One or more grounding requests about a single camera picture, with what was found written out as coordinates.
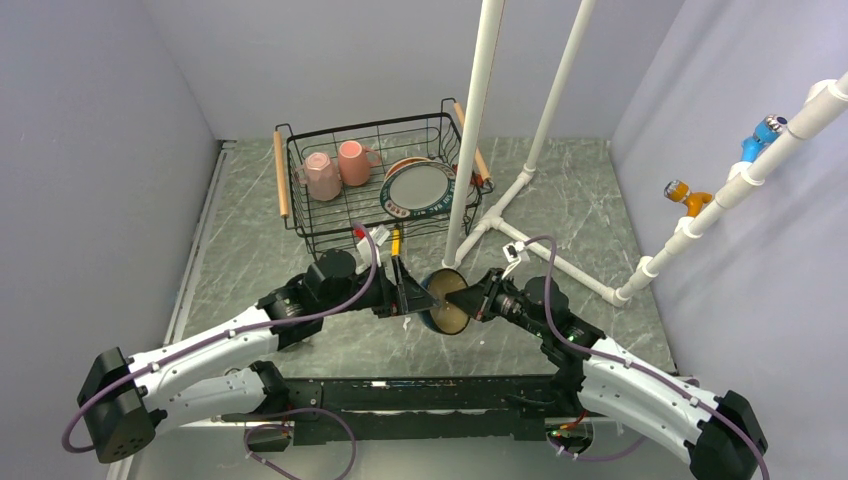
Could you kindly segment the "dark bowl cream inside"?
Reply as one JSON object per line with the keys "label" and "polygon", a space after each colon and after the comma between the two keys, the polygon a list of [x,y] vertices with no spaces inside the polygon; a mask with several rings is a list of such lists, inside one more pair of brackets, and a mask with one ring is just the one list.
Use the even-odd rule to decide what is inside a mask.
{"label": "dark bowl cream inside", "polygon": [[463,332],[470,317],[447,300],[447,295],[465,289],[468,284],[456,270],[443,268],[430,274],[422,283],[425,290],[437,300],[437,305],[419,313],[423,325],[441,335],[458,335]]}

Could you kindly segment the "green rimmed white plate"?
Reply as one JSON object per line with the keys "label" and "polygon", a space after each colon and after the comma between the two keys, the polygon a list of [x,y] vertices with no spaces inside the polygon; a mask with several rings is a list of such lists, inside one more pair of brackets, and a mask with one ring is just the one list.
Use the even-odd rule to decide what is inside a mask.
{"label": "green rimmed white plate", "polygon": [[382,183],[379,203],[397,219],[412,219],[449,212],[456,184],[451,165],[431,160],[399,169]]}

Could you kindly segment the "orange plate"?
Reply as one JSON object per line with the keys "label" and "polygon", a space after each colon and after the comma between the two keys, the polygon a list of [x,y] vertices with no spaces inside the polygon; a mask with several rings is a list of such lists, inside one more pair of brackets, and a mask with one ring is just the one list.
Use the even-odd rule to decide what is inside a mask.
{"label": "orange plate", "polygon": [[405,166],[415,164],[415,163],[419,163],[419,162],[426,162],[426,161],[431,161],[431,158],[421,157],[421,156],[413,156],[413,157],[407,157],[407,158],[401,159],[401,160],[393,163],[388,168],[388,170],[385,173],[385,179],[390,178],[395,172],[397,172],[399,169],[401,169]]}

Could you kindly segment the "pink mug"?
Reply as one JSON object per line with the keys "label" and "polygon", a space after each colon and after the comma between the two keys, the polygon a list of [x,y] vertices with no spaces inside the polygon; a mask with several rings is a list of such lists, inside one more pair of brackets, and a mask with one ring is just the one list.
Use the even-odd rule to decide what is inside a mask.
{"label": "pink mug", "polygon": [[317,201],[331,201],[342,190],[342,181],[336,164],[323,152],[310,154],[295,169],[295,177],[305,186],[310,198]]}
{"label": "pink mug", "polygon": [[337,161],[343,184],[359,187],[369,181],[372,168],[382,163],[382,156],[377,150],[348,140],[338,147]]}

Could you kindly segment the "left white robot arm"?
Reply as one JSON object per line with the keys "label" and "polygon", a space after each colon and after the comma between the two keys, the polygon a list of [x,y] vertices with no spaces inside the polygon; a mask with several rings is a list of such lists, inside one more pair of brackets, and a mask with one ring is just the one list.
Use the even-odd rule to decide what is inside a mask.
{"label": "left white robot arm", "polygon": [[206,417],[272,420],[285,411],[289,390],[263,356],[320,332],[337,313],[369,310],[388,318],[438,304],[400,258],[357,272],[351,254],[331,250],[221,325],[140,354],[126,356],[117,347],[100,353],[77,396],[78,418],[103,464]]}

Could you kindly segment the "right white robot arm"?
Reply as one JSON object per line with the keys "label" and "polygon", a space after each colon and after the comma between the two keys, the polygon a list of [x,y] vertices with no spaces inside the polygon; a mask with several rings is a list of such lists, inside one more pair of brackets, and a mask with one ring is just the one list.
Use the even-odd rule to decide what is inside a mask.
{"label": "right white robot arm", "polygon": [[686,462],[697,479],[768,478],[768,443],[744,396],[712,393],[627,353],[573,313],[550,277],[534,277],[519,288],[493,268],[469,285],[444,270],[427,290],[439,302],[434,321],[440,327],[503,319],[538,338],[556,368],[544,407],[618,421]]}

